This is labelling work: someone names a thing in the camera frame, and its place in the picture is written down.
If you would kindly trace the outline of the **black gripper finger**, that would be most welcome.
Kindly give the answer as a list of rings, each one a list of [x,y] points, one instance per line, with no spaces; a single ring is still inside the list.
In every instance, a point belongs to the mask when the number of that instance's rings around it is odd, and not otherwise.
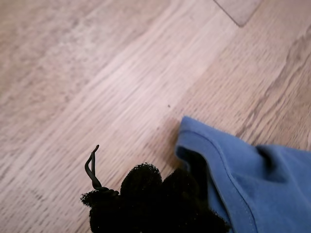
[[[227,233],[230,225],[200,198],[196,180],[185,170],[176,169],[160,190],[161,230],[164,233]]]
[[[93,233],[146,233],[156,191],[162,184],[158,168],[140,164],[132,168],[121,183],[120,191],[96,187],[81,196],[90,208]]]

